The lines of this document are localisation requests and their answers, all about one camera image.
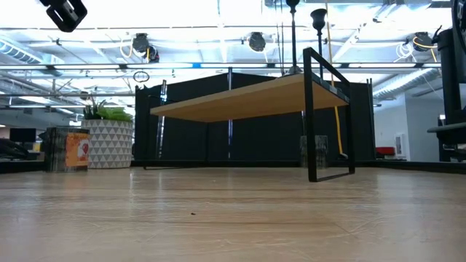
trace ceiling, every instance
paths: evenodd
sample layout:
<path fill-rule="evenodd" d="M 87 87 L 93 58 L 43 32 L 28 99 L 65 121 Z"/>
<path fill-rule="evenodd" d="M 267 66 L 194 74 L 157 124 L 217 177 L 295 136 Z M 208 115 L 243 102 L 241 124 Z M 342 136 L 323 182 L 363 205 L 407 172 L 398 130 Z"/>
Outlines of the ceiling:
<path fill-rule="evenodd" d="M 88 16 L 73 33 L 60 32 L 45 13 L 39 1 L 9 1 L 0 8 L 0 37 L 9 39 L 34 54 L 50 54 L 63 64 L 134 64 L 145 59 L 130 53 L 131 39 L 136 33 L 147 33 L 157 48 L 160 63 L 291 63 L 291 15 L 283 0 L 277 6 L 274 0 L 82 0 Z M 301 1 L 296 13 L 298 62 L 302 63 L 301 50 L 317 49 L 317 32 L 312 27 L 311 11 L 325 8 L 325 1 Z M 442 25 L 451 27 L 451 9 L 448 1 L 432 0 L 330 0 L 323 38 L 331 40 L 334 63 L 423 63 L 434 61 L 431 52 L 413 51 L 400 58 L 397 48 L 412 39 L 414 33 L 426 31 L 430 36 Z M 248 46 L 252 32 L 262 32 L 266 40 L 265 52 L 254 52 Z M 284 44 L 278 48 L 277 36 Z M 329 58 L 330 45 L 323 47 L 323 57 Z M 7 55 L 0 54 L 3 64 L 21 64 Z M 147 86 L 195 79 L 223 72 L 223 69 L 177 69 L 148 71 L 151 78 Z M 237 69 L 248 74 L 279 76 L 280 69 Z M 383 71 L 377 68 L 343 71 L 351 82 L 373 79 L 374 85 L 409 71 Z M 63 92 L 82 90 L 98 93 L 128 93 L 137 84 L 134 71 L 74 70 L 60 76 L 40 71 L 9 71 L 8 74 L 52 89 L 62 87 Z M 17 92 L 16 87 L 2 89 Z M 69 103 L 82 103 L 69 98 Z M 134 98 L 114 98 L 118 104 L 134 104 Z"/>

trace light stand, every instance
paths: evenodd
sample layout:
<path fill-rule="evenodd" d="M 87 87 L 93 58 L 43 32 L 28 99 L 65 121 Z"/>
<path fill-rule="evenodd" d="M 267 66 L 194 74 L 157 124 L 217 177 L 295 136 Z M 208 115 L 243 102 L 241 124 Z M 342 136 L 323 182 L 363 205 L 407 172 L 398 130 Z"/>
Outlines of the light stand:
<path fill-rule="evenodd" d="M 286 76 L 292 76 L 294 74 L 301 74 L 303 71 L 298 67 L 298 61 L 296 59 L 296 23 L 294 21 L 294 14 L 296 13 L 296 6 L 300 0 L 286 0 L 286 4 L 291 8 L 291 41 L 293 44 L 293 66 L 290 67 Z"/>
<path fill-rule="evenodd" d="M 322 29 L 325 26 L 326 9 L 316 9 L 312 11 L 312 27 L 317 30 L 317 37 L 319 41 L 319 55 L 322 56 Z M 320 65 L 320 78 L 323 79 L 323 67 Z"/>

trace wooden tabletop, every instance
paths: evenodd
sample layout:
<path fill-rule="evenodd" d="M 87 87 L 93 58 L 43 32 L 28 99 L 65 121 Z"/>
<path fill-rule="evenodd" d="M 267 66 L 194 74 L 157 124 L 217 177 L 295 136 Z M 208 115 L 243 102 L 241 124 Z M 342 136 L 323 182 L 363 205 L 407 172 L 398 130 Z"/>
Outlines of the wooden tabletop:
<path fill-rule="evenodd" d="M 314 109 L 345 106 L 349 100 L 313 75 Z M 217 122 L 305 110 L 304 75 L 283 77 L 151 109 L 151 114 L 198 122 Z"/>

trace black partition wall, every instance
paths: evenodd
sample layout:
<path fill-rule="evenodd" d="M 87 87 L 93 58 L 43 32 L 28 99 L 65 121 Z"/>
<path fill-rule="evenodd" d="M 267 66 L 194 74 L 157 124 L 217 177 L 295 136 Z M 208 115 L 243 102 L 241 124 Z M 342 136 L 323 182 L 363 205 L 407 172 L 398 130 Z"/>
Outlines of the black partition wall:
<path fill-rule="evenodd" d="M 273 77 L 231 74 L 232 89 L 273 80 Z M 229 88 L 229 75 L 220 74 L 187 82 L 169 84 L 165 104 L 198 98 Z M 374 159 L 374 129 L 370 88 L 352 84 L 352 119 L 355 157 Z M 300 159 L 299 138 L 303 133 L 301 113 L 256 117 L 230 122 L 201 123 L 149 116 L 149 109 L 160 106 L 162 86 L 136 92 L 135 159 L 211 162 L 294 162 Z M 344 108 L 339 109 L 341 130 L 346 128 Z M 328 136 L 328 159 L 339 155 L 334 109 L 315 111 L 315 134 Z M 341 132 L 346 148 L 346 132 Z"/>

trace black metal frame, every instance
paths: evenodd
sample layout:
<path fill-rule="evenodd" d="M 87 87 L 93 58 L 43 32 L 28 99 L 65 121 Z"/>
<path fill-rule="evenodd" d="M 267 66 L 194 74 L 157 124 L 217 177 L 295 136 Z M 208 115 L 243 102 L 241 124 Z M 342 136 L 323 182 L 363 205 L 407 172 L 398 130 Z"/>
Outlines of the black metal frame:
<path fill-rule="evenodd" d="M 320 65 L 320 72 L 322 72 L 322 68 L 325 67 L 331 74 L 336 76 L 343 85 L 344 89 L 342 91 L 332 87 L 327 82 L 323 80 L 323 75 L 316 76 L 312 72 L 312 59 L 316 59 L 316 61 Z M 306 103 L 306 113 L 305 113 L 305 123 L 306 126 L 306 136 L 307 136 L 307 174 L 309 178 L 309 182 L 320 182 L 324 180 L 330 180 L 333 178 L 340 178 L 345 175 L 351 175 L 355 173 L 355 150 L 353 145 L 353 136 L 352 136 L 352 118 L 351 118 L 351 106 L 350 106 L 350 98 L 351 98 L 351 86 L 350 82 L 344 78 L 344 76 L 338 72 L 327 60 L 325 60 L 322 56 L 320 56 L 313 48 L 308 47 L 303 50 L 303 59 L 304 59 L 304 95 L 305 95 L 305 103 Z M 321 87 L 326 88 L 329 92 L 334 93 L 339 98 L 345 99 L 348 102 L 347 110 L 346 110 L 346 118 L 347 118 L 347 142 L 348 142 L 348 172 L 338 175 L 331 175 L 324 178 L 319 178 L 317 176 L 317 163 L 316 163 L 316 155 L 315 155 L 315 131 L 314 131 L 314 94 L 313 94 L 313 86 L 315 84 L 320 85 Z"/>

